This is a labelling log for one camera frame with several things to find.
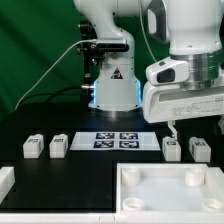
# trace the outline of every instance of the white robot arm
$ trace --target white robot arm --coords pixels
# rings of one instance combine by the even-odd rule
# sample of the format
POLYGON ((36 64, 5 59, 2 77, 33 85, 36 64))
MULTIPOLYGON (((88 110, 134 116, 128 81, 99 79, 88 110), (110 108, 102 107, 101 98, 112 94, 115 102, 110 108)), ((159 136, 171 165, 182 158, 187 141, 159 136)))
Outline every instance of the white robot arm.
MULTIPOLYGON (((145 119, 154 123, 224 114, 224 84, 215 85, 220 76, 223 0, 163 1, 170 57, 147 68, 145 119)), ((154 23, 151 20, 149 30, 154 23)))
MULTIPOLYGON (((142 0, 144 13, 150 2, 142 0)), ((94 100, 89 107, 104 116, 126 116, 128 112, 140 109, 140 84, 134 74, 134 38, 114 23, 114 16, 139 16, 139 1, 74 0, 74 3, 95 29, 99 43, 96 47, 112 46, 114 42, 129 47, 126 52, 104 55, 99 77, 94 83, 94 100)))

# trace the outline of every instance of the blue light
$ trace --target blue light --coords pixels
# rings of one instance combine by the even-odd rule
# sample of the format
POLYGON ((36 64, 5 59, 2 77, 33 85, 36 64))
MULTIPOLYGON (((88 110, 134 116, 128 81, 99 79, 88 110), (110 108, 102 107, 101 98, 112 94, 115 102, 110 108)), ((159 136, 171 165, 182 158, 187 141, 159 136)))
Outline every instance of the blue light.
POLYGON ((95 105, 96 104, 96 82, 94 82, 94 85, 93 85, 93 104, 95 105))
POLYGON ((141 82, 138 82, 138 102, 139 104, 142 104, 142 88, 141 88, 141 82))

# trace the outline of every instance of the white cube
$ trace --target white cube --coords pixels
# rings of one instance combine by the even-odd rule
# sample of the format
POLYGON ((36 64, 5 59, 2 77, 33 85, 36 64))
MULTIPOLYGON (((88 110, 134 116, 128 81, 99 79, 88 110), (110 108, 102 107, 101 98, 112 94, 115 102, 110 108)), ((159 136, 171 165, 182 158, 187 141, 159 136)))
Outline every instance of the white cube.
POLYGON ((55 135, 50 143, 50 158, 64 158, 68 149, 68 136, 55 135))
POLYGON ((178 162, 181 160, 181 147, 174 138, 163 138, 163 154, 167 162, 178 162))
POLYGON ((0 170, 0 204, 15 183, 14 167, 2 167, 0 170))
POLYGON ((195 162, 210 162, 211 148, 203 138, 192 137, 189 150, 195 162))
POLYGON ((39 158, 44 148, 43 135, 31 135, 23 144, 23 154, 25 159, 39 158))

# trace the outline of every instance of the green background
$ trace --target green background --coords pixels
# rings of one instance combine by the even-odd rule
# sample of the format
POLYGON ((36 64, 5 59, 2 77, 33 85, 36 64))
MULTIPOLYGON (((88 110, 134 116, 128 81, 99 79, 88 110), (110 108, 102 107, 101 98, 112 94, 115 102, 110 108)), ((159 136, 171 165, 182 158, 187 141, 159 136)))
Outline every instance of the green background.
MULTIPOLYGON (((20 97, 73 43, 81 39, 78 23, 84 17, 73 0, 0 0, 0 120, 11 113, 20 97)), ((136 76, 145 81, 152 63, 143 40, 139 18, 116 23, 136 40, 136 76)), ((168 45, 149 38, 157 60, 168 56, 168 45)), ((82 56, 74 49, 31 93, 53 93, 81 84, 82 56)), ((43 97, 27 102, 44 101, 43 97)), ((57 100, 78 101, 78 97, 57 100)))

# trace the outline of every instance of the black tabletop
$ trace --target black tabletop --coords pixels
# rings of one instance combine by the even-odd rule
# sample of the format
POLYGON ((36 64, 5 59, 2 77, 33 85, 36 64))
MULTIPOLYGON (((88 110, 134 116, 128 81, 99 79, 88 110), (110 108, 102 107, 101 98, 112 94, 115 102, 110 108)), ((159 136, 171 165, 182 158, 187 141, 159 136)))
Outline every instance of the black tabletop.
MULTIPOLYGON (((182 163, 193 163, 190 137, 204 138, 212 148, 209 166, 224 168, 224 137, 219 117, 178 121, 182 163)), ((0 123, 0 165, 15 167, 16 184, 0 205, 0 212, 116 211, 116 164, 164 162, 156 151, 70 151, 64 159, 50 159, 54 135, 67 134, 69 144, 77 131, 155 132, 159 143, 169 136, 166 123, 148 124, 142 115, 109 119, 90 114, 79 103, 27 104, 0 123), (45 148, 39 159, 23 158, 28 136, 43 134, 45 148)))

